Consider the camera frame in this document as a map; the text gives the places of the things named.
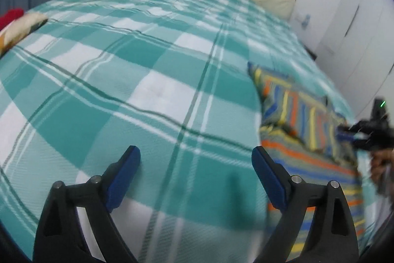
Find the person's right hand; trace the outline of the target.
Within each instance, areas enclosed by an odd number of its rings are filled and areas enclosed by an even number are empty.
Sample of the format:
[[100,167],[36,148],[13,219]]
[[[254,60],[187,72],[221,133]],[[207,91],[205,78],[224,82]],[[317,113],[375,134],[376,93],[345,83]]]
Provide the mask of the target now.
[[377,150],[371,152],[371,180],[378,185],[388,164],[393,165],[393,150]]

